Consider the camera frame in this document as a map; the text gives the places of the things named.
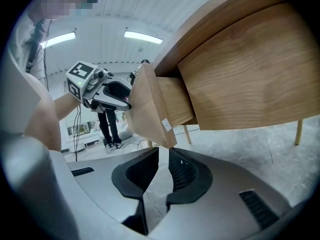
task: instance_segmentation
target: wooden cabinet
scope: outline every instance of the wooden cabinet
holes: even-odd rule
[[[320,114],[320,57],[287,3],[228,26],[179,64],[201,130],[240,129]]]

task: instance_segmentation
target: wood grain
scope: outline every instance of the wood grain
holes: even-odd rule
[[[162,121],[167,119],[172,126],[151,64],[141,64],[128,102],[132,108],[124,115],[132,132],[166,148],[172,148],[177,144],[173,129],[167,131],[162,124]]]
[[[198,120],[196,117],[192,118],[191,120],[182,123],[183,126],[190,126],[190,125],[198,125]]]
[[[177,64],[231,24],[284,0],[209,0],[177,30],[153,61],[157,77],[172,77]]]
[[[182,79],[157,77],[157,80],[173,128],[196,117]]]
[[[280,124],[320,114],[320,56],[288,5],[252,14],[178,67],[201,130]]]

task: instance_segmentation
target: concrete floor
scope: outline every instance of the concrete floor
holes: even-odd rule
[[[192,144],[188,144],[181,126],[174,129],[177,148],[191,150],[243,166],[284,195],[294,206],[307,199],[318,180],[320,171],[320,116],[303,121],[299,146],[294,145],[297,122],[241,130],[200,131],[198,125],[188,126]],[[100,159],[145,148],[143,138],[134,135],[124,141],[124,148],[109,154],[102,144],[78,154],[78,160]],[[67,162],[74,154],[65,154]],[[173,182],[168,170],[169,154],[160,147],[159,170],[143,198],[149,231],[166,214],[166,196]]]

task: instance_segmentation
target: wooden drawer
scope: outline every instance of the wooden drawer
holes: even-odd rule
[[[130,130],[166,148],[177,144],[173,128],[195,118],[183,80],[156,77],[151,64],[141,64],[128,102]]]
[[[320,56],[286,3],[228,26],[178,68],[201,130],[261,127],[320,114]]]

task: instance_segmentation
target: black vent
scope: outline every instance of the black vent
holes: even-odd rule
[[[173,180],[173,192],[189,186],[197,178],[196,167],[177,155],[169,156],[169,171]]]
[[[155,155],[149,155],[129,167],[126,171],[126,177],[145,192],[158,171],[158,161],[159,159]]]
[[[279,219],[254,190],[241,192],[239,196],[262,230],[268,228]]]
[[[190,204],[208,191],[212,184],[212,174],[202,162],[190,157],[193,153],[180,148],[169,149],[169,171],[172,175],[173,190],[166,197],[167,209],[170,205]]]
[[[88,174],[91,172],[94,172],[95,170],[91,167],[86,167],[86,168],[82,168],[82,169],[78,169],[78,170],[72,170],[72,174],[74,177],[76,176],[80,176],[80,175],[84,175],[84,174]]]

